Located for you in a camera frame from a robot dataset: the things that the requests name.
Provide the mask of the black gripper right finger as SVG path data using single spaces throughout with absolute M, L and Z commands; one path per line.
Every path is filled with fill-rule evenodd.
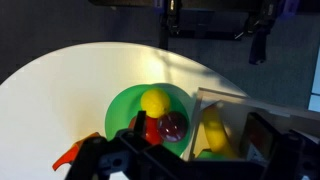
M 265 167 L 265 180 L 320 180 L 319 143 L 296 130 L 281 133 L 254 112 L 247 114 L 244 157 Z

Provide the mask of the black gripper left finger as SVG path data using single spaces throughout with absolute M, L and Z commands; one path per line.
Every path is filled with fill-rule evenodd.
M 110 175 L 123 172 L 130 180 L 141 178 L 139 151 L 147 142 L 142 138 L 146 112 L 139 111 L 134 129 L 119 130 L 108 141 L 92 137 L 84 141 L 65 180 L 109 180 Z

